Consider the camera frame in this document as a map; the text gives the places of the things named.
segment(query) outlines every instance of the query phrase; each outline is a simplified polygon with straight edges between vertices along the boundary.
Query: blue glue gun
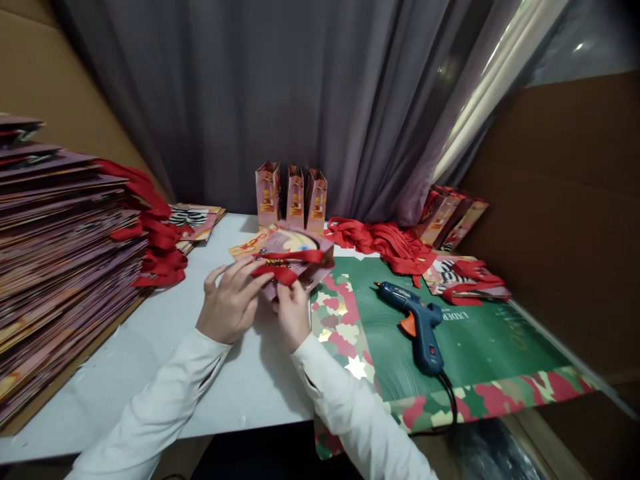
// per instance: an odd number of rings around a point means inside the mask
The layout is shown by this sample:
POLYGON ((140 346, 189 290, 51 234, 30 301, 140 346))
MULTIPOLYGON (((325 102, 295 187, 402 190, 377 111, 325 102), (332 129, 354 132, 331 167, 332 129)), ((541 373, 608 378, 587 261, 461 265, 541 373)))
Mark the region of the blue glue gun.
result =
POLYGON ((373 282, 384 300, 409 312, 400 326, 413 338, 413 361, 418 369, 430 377, 440 375, 445 366, 433 329, 442 323, 440 306, 424 302, 413 292, 389 282, 373 282))

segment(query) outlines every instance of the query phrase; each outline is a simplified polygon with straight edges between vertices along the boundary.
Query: cardboard wall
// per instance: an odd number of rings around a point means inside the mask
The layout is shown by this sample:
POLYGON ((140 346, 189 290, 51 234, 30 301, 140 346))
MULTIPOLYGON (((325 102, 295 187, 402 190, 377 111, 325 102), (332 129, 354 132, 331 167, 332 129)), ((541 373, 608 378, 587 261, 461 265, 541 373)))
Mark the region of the cardboard wall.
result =
POLYGON ((58 27, 45 0, 0 0, 0 111, 47 126, 34 140, 96 155, 150 174, 58 27))
MULTIPOLYGON (((460 250, 640 412, 640 73, 521 90, 462 188, 491 206, 460 250)), ((594 478, 637 471, 638 424, 601 393, 540 412, 594 478)))

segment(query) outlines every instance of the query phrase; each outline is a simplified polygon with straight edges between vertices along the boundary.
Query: white table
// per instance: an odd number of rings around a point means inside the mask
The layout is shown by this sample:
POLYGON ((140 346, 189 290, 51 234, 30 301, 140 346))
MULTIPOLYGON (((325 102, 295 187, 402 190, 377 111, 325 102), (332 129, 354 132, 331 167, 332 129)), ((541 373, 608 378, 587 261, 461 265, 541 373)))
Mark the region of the white table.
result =
MULTIPOLYGON (((227 214, 207 244, 189 254, 186 280, 156 290, 22 431, 0 439, 0 464, 78 453, 110 430, 127 402, 194 327, 206 276, 232 262, 228 249, 257 230, 256 216, 227 214)), ((335 254, 364 256, 339 247, 335 254)), ((313 404, 281 347, 272 312, 264 308, 231 350, 181 437, 312 418, 313 404)))

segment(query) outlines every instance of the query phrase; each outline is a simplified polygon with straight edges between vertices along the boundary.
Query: person's left hand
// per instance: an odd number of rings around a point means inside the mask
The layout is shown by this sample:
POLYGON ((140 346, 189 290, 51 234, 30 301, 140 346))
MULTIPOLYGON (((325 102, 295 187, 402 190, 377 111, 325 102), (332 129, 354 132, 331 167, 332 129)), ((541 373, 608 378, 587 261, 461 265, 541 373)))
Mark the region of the person's left hand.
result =
POLYGON ((238 260, 232 266, 216 268, 205 280, 205 303, 195 327, 210 339, 232 344, 252 325, 258 306, 258 292, 262 290, 272 273, 266 273, 247 283, 251 272, 265 264, 252 257, 238 260), (215 281, 223 273, 220 285, 215 281))

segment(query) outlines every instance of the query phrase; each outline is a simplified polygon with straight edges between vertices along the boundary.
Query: white long-sleeve shirt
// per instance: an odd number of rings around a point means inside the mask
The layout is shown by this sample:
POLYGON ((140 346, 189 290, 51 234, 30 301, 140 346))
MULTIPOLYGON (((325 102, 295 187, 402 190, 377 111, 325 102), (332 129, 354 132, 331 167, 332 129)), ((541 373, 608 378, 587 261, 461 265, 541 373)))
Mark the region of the white long-sleeve shirt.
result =
MULTIPOLYGON (((230 345, 194 329, 128 404, 108 435, 82 452, 67 480, 148 480, 218 374, 230 345)), ((292 355, 315 411, 366 479, 436 479, 429 462, 364 382, 314 336, 292 355)))

